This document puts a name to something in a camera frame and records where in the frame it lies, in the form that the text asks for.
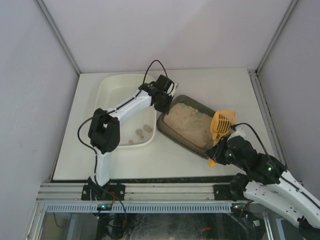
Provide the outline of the orange plastic litter scoop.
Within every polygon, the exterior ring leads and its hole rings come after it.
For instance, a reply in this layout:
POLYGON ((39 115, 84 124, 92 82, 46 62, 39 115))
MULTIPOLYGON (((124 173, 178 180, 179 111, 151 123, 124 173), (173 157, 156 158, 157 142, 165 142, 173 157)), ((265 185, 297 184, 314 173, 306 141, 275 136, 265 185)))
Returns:
MULTIPOLYGON (((231 126, 236 123, 236 112, 231 110, 217 111, 211 121, 210 132, 213 140, 213 147, 219 143, 221 138, 230 136, 231 126)), ((215 160, 208 159, 208 166, 214 168, 217 165, 215 160)))

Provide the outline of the dark grey litter box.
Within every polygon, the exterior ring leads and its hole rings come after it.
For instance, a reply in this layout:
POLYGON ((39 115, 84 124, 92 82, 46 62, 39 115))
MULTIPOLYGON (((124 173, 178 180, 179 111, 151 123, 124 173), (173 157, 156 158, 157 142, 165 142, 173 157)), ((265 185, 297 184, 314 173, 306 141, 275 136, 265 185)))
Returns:
POLYGON ((208 159, 205 152, 213 147, 210 131, 216 112, 187 95, 177 96, 171 103, 168 113, 162 113, 157 120, 157 130, 174 143, 208 159), (203 136, 209 136, 207 142, 203 136))

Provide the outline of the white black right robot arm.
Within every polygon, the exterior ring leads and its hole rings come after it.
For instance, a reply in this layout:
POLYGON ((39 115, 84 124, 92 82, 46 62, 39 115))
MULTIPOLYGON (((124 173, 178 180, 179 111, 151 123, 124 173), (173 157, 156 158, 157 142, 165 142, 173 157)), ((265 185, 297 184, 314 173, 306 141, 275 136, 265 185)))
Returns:
POLYGON ((242 136, 213 138, 209 166, 234 165, 238 173, 229 184, 234 201, 257 202, 285 218, 306 240, 320 238, 320 201, 289 170, 268 153, 258 153, 242 136))

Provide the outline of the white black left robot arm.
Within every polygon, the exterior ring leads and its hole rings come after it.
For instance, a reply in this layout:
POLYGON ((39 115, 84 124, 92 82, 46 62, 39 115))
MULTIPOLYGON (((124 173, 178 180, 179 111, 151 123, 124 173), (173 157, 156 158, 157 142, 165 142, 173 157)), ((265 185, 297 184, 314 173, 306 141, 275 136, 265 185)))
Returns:
POLYGON ((111 154, 121 141, 121 125, 149 107, 168 113, 178 85, 161 74, 156 81, 143 82, 133 96, 115 107, 95 110, 88 130, 90 145, 95 151, 95 165, 88 184, 97 193, 111 179, 111 154))

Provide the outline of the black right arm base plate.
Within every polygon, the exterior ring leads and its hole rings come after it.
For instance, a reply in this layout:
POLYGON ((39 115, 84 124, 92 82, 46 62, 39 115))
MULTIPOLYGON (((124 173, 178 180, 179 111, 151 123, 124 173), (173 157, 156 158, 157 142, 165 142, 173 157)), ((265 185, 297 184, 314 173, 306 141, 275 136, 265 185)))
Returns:
POLYGON ((246 201, 243 195, 234 196, 231 193, 230 187, 227 184, 215 184, 213 185, 213 194, 216 201, 246 201))

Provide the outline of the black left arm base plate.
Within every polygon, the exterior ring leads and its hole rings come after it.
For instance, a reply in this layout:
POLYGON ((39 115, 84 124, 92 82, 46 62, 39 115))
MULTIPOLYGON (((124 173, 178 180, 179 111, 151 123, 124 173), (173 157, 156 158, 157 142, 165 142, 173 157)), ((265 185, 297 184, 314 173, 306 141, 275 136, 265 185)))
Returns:
POLYGON ((97 201, 111 201, 125 198, 126 186, 124 184, 111 184, 103 187, 86 184, 82 188, 81 200, 97 200, 97 201))

